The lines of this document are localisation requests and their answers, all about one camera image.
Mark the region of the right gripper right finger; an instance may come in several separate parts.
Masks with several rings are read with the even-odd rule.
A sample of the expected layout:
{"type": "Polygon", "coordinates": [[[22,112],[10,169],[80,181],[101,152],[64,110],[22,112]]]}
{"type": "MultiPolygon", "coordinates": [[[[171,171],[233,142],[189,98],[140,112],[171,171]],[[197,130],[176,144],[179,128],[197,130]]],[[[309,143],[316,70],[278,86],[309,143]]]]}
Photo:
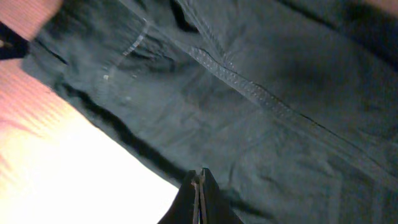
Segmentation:
{"type": "Polygon", "coordinates": [[[213,174],[203,168],[199,174],[199,214],[202,224],[243,224],[221,194],[213,174]]]}

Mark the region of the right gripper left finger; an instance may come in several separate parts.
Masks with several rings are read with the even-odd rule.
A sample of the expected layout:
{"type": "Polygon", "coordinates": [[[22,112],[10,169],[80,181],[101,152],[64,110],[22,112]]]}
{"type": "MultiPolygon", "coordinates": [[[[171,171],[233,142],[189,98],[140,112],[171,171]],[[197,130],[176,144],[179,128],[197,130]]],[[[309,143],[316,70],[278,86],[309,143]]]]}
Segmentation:
{"type": "Polygon", "coordinates": [[[198,224],[199,183],[195,170],[184,178],[170,208],[158,224],[198,224]]]}

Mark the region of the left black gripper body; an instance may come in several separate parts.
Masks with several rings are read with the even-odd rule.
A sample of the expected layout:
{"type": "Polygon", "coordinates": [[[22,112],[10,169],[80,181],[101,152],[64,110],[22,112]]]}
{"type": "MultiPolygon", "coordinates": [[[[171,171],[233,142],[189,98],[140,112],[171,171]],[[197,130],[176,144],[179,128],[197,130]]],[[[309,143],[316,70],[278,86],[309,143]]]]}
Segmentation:
{"type": "Polygon", "coordinates": [[[29,51],[29,41],[1,22],[0,59],[23,58],[29,51]]]}

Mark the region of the black shorts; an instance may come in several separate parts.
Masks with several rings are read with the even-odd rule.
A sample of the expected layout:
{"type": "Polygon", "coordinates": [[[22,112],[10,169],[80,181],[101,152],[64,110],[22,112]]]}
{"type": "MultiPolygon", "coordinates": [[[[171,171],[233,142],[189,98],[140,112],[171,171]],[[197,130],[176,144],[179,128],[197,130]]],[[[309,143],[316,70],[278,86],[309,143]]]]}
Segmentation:
{"type": "Polygon", "coordinates": [[[23,60],[246,223],[397,222],[397,18],[364,1],[64,1],[23,60]]]}

